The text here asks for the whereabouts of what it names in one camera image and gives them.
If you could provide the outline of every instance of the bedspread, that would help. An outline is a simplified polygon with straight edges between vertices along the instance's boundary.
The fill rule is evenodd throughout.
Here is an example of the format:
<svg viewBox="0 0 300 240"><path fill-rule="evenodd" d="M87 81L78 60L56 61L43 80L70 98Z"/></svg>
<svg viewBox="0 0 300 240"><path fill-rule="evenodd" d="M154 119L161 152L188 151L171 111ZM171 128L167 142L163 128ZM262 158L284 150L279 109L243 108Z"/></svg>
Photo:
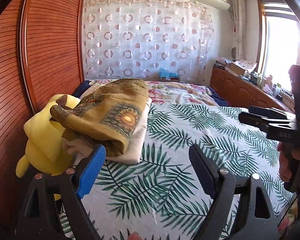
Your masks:
<svg viewBox="0 0 300 240"><path fill-rule="evenodd" d="M106 161L82 203L103 239L191 239L212 200L196 177L188 156L197 143L207 157L232 173L260 174L279 215L292 194L278 177L278 142L255 127L240 124L246 109L195 104L151 105L141 162ZM235 195L222 237L230 234L239 196ZM69 231L66 215L61 214Z"/></svg>
<svg viewBox="0 0 300 240"><path fill-rule="evenodd" d="M96 91L99 87L115 81L115 79L104 79L91 81L88 88L80 98ZM157 82L146 81L149 97L155 104L203 104L217 106L211 97L211 91L206 86L198 86L179 82Z"/></svg>

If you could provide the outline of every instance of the brown patterned cloth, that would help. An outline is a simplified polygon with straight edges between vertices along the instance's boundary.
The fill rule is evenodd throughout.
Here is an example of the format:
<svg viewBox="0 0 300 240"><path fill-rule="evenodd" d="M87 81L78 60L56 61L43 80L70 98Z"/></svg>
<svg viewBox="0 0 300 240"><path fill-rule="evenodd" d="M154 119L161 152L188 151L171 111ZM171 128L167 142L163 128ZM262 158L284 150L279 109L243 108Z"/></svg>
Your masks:
<svg viewBox="0 0 300 240"><path fill-rule="evenodd" d="M66 128L63 138L83 138L92 147L103 144L107 156L120 156L127 150L147 99L143 80L120 79L87 95L74 109L55 105L50 113Z"/></svg>

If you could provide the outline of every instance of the screw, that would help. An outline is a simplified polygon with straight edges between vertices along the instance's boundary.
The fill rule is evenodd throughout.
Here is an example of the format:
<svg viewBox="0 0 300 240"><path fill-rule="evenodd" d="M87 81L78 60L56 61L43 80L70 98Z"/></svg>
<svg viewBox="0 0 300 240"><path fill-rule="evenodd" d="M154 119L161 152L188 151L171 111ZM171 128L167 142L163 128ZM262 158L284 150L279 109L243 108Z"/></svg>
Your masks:
<svg viewBox="0 0 300 240"><path fill-rule="evenodd" d="M35 179L41 179L42 178L42 173L37 173L34 177L35 177Z"/></svg>
<svg viewBox="0 0 300 240"><path fill-rule="evenodd" d="M253 173L253 174L252 174L252 177L253 177L254 179L256 179L256 180L260 179L260 176L259 176L258 173Z"/></svg>
<svg viewBox="0 0 300 240"><path fill-rule="evenodd" d="M229 171L226 168L221 168L220 173L223 175L227 175L229 173Z"/></svg>
<svg viewBox="0 0 300 240"><path fill-rule="evenodd" d="M74 168L67 169L66 174L68 174L68 175L74 174Z"/></svg>

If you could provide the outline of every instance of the human hand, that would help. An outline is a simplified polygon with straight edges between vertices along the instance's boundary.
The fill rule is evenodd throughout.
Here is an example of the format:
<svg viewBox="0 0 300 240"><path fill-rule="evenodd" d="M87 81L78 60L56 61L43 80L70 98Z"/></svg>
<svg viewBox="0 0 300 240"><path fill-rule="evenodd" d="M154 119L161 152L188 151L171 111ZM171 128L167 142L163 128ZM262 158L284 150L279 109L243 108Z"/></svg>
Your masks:
<svg viewBox="0 0 300 240"><path fill-rule="evenodd" d="M133 232L127 240L142 240L142 238L138 235L137 232Z"/></svg>
<svg viewBox="0 0 300 240"><path fill-rule="evenodd" d="M289 182L291 179L292 173L289 168L289 162L286 157L286 150L284 148L284 143L280 142L278 145L278 151L280 152L279 155L279 176L280 179L284 182ZM300 148L293 149L292 150L292 156L296 160L300 160Z"/></svg>

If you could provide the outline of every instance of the wooden cabinet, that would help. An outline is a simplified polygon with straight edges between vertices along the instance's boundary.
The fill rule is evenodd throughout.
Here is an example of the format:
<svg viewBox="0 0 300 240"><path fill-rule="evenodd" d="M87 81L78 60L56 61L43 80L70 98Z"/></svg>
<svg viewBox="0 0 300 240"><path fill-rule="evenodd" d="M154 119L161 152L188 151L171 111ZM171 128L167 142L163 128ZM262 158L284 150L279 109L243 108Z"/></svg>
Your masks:
<svg viewBox="0 0 300 240"><path fill-rule="evenodd" d="M231 73L213 67L211 87L222 98L227 100L230 106L245 107L275 107L291 112L288 106L264 93L261 88L246 82Z"/></svg>

